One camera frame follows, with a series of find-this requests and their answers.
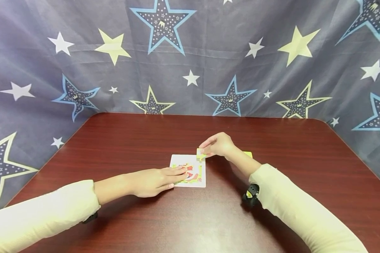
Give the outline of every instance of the wooden table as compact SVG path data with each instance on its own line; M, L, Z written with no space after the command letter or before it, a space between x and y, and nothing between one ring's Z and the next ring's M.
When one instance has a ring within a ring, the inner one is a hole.
M380 181L323 122L104 113L92 117L10 203L83 179L169 166L224 131L261 163L270 163L331 210L380 253ZM99 218L42 240L24 252L309 252L267 210L243 208L240 182L222 157L207 160L206 188L176 188L155 198L128 196Z

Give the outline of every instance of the finger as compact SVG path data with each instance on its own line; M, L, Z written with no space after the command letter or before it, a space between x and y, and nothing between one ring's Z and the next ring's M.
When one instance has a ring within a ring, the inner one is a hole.
M209 154L209 153L211 153L211 146L212 145L208 145L208 146L206 146L206 147L204 147L203 148L203 150L201 150L201 154Z
M164 186L161 186L159 188L156 188L156 190L161 193L163 191L166 191L166 190L169 190L169 189L172 189L175 185L173 183L171 184L165 184Z
M172 167L166 167L166 168L161 168L161 170L172 170L172 169L179 169L181 166L176 166L174 168Z
M187 171L186 167L179 166L179 167L176 167L176 168L171 168L169 170L165 170L164 174L166 176L177 176L177 175L181 175L181 174L185 173L186 171Z
M208 154L206 154L206 158L212 157L213 155L215 155L215 153L208 153Z
M208 139L206 139L203 143L201 143L198 148L199 149L204 149L206 146L208 146L209 144L212 144L212 143L214 143L216 141L217 141L217 134L214 134L213 136L211 136Z
M188 177L189 177L189 175L187 173L184 173L182 175L177 175L177 176L167 176L165 183L166 184L177 183L177 182L182 181Z

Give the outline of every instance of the sleeve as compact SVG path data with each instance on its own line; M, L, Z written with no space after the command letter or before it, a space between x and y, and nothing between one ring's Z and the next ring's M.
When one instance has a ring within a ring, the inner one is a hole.
M336 216L269 164L253 173L264 209L296 232L312 253L367 253L363 243Z
M85 180L1 209L0 253L19 252L70 229L99 208L94 182Z

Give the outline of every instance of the hand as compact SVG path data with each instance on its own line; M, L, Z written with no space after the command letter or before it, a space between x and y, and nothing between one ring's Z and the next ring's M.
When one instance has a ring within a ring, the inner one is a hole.
M137 197L155 197L163 191L172 189L174 183L188 177L187 168L179 166L176 168L140 170L126 174L127 181L131 185L131 194Z
M203 149L202 152L203 154L206 154L207 157L221 155L228 160L228 154L234 150L236 146L228 134L221 132L208 138L206 141L201 143L198 148Z

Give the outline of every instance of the star-patterned backdrop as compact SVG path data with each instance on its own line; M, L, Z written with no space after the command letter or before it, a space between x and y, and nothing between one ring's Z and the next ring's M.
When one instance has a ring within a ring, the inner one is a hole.
M380 0L1 0L0 208L98 112L319 119L380 179Z

